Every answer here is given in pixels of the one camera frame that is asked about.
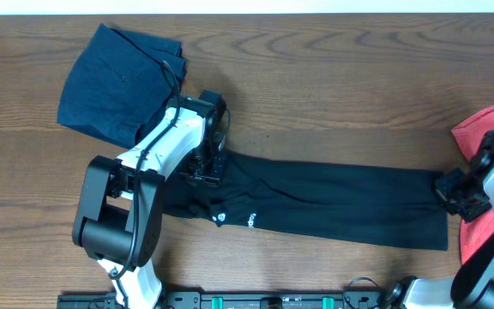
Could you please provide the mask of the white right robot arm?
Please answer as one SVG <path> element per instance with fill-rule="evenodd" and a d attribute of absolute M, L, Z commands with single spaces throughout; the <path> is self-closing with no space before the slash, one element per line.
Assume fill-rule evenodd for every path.
<path fill-rule="evenodd" d="M 474 221 L 494 213 L 494 130 L 485 133 L 470 171 L 455 169 L 435 182 L 435 191 L 452 215 Z M 410 277 L 396 285 L 392 308 L 494 309 L 494 232 L 464 263 L 455 278 Z"/>

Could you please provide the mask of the black polo shirt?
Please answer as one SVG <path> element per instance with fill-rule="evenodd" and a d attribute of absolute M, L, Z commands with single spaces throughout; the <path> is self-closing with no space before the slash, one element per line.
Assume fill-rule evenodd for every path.
<path fill-rule="evenodd" d="M 167 181 L 167 215 L 372 245 L 445 251 L 440 172 L 271 161 L 230 152 L 216 187 Z"/>

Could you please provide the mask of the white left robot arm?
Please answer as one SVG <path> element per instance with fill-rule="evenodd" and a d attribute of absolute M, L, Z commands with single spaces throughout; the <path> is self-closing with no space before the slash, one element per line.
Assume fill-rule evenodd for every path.
<path fill-rule="evenodd" d="M 216 186 L 224 172 L 229 112 L 221 94 L 169 100 L 161 122 L 115 159 L 96 156 L 87 167 L 72 240 L 96 260 L 121 308 L 154 308 L 162 292 L 151 257 L 161 231 L 165 184 L 177 175 Z"/>

